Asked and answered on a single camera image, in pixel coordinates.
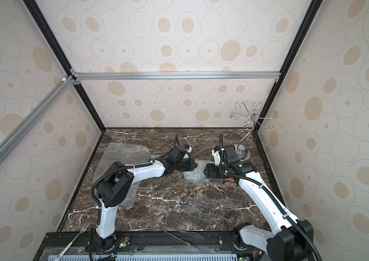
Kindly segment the bubble wrap around orange plate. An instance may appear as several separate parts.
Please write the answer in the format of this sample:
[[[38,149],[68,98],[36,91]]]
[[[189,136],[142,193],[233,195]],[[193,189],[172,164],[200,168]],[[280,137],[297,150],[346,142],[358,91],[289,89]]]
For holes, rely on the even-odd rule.
[[[132,184],[162,174],[163,166],[150,161],[150,156],[147,147],[142,145],[110,144],[90,190],[97,209],[106,211],[118,207],[126,199]]]

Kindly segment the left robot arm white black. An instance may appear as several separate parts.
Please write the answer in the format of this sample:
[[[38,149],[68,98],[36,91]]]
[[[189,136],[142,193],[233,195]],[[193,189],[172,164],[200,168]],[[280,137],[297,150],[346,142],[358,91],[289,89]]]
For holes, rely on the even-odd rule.
[[[91,197],[97,203],[97,235],[106,239],[115,233],[115,221],[120,205],[132,184],[150,178],[170,175],[175,171],[187,172],[197,168],[189,145],[175,145],[165,155],[146,163],[124,165],[113,163],[91,187]]]

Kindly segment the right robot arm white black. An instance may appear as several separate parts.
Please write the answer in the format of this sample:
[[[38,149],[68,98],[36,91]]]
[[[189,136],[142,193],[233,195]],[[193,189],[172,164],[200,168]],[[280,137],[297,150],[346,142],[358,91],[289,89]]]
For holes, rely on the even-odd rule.
[[[314,229],[307,220],[289,211],[271,192],[249,160],[242,161],[235,147],[216,146],[212,150],[213,164],[207,164],[208,179],[233,179],[254,201],[269,224],[270,231],[242,224],[234,228],[237,249],[249,246],[265,252],[273,261],[320,261],[321,255],[313,243]]]

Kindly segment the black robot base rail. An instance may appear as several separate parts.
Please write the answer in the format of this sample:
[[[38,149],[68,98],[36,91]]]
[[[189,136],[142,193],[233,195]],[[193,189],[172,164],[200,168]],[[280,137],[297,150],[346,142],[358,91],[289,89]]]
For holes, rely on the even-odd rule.
[[[75,237],[74,232],[45,235],[36,261],[54,261]],[[264,261],[269,256],[252,246],[237,249],[234,228],[225,231],[120,231],[101,239],[95,229],[81,234],[62,261]]]

